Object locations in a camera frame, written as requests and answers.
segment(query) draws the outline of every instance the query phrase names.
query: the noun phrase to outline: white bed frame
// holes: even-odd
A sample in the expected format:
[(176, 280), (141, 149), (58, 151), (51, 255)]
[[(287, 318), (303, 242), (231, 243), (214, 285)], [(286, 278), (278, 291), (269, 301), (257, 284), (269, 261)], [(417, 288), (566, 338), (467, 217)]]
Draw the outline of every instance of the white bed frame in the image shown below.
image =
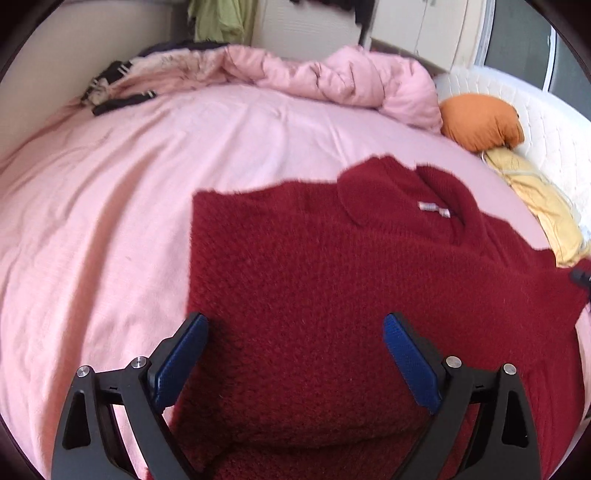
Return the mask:
[(536, 165), (573, 202), (591, 230), (591, 122), (551, 93), (488, 67), (454, 67), (435, 78), (440, 102), (483, 93), (515, 107), (525, 142), (515, 152)]

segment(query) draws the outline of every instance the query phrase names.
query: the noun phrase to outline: metal screw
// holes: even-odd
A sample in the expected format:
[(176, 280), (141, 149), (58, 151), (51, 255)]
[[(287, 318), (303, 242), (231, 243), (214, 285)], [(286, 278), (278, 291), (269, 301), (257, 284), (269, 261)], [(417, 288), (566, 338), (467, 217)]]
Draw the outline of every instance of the metal screw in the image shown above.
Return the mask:
[(133, 368), (142, 368), (145, 367), (146, 363), (148, 363), (148, 359), (144, 356), (139, 356), (131, 361), (131, 366)]
[(503, 370), (507, 375), (515, 375), (517, 373), (517, 369), (513, 364), (505, 364), (503, 365)]
[(452, 368), (460, 368), (462, 366), (462, 361), (456, 356), (448, 356), (445, 359), (445, 363)]
[(78, 375), (78, 377), (83, 378), (86, 375), (88, 375), (90, 373), (90, 367), (88, 365), (84, 365), (83, 367), (80, 367), (77, 371), (76, 371), (76, 375)]

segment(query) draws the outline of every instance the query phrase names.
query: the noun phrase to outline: pink bed sheet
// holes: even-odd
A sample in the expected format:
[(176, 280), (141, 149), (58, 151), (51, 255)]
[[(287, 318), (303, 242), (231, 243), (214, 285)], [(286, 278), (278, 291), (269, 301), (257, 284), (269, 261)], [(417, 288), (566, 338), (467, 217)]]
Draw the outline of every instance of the pink bed sheet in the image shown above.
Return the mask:
[(1, 159), (0, 413), (40, 472), (49, 478), (77, 367), (121, 368), (182, 323), (196, 190), (334, 180), (372, 154), (454, 172), (485, 212), (548, 247), (509, 187), (445, 137), (252, 86), (162, 95), (98, 118), (71, 106)]

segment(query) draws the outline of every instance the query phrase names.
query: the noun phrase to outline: yellow cloth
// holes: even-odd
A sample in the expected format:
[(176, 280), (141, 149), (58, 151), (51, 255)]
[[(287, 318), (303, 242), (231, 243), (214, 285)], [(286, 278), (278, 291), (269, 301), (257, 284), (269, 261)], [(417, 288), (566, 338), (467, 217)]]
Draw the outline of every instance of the yellow cloth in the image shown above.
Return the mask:
[(195, 41), (250, 45), (256, 4), (256, 0), (191, 0), (189, 18), (196, 19)]
[(529, 161), (507, 148), (483, 153), (495, 170), (538, 219), (556, 256), (556, 265), (570, 267), (591, 252), (567, 198)]

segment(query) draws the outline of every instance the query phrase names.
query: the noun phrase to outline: dark clothing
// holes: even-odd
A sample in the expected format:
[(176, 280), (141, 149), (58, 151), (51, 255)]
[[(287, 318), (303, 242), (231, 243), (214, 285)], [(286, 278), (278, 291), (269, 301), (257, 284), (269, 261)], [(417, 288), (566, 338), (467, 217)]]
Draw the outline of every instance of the dark clothing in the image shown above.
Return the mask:
[[(137, 56), (147, 57), (152, 53), (161, 53), (164, 51), (179, 50), (182, 48), (199, 51), (213, 50), (215, 48), (225, 47), (226, 45), (227, 43), (218, 43), (214, 41), (194, 42), (193, 40), (184, 40), (182, 42), (164, 42), (142, 50)], [(99, 88), (101, 83), (107, 82), (107, 84), (110, 85), (111, 83), (121, 80), (129, 73), (132, 66), (133, 64), (130, 61), (122, 62), (117, 60), (111, 63), (111, 65), (109, 65), (99, 76), (95, 77), (91, 81), (90, 86), (86, 89), (84, 95), (82, 96), (82, 101), (87, 101), (90, 94), (95, 89)], [(140, 103), (147, 102), (156, 96), (157, 95), (155, 92), (149, 91), (132, 95), (128, 98), (107, 100), (100, 105), (94, 106), (92, 113), (95, 116), (99, 116), (103, 113), (112, 112), (113, 110), (118, 110), (119, 108), (123, 108), (125, 106), (139, 105)]]
[[(325, 5), (334, 5), (347, 12), (355, 10), (355, 23), (363, 27), (369, 28), (372, 15), (374, 14), (375, 0), (315, 0)], [(300, 0), (291, 0), (294, 4), (299, 4)]]

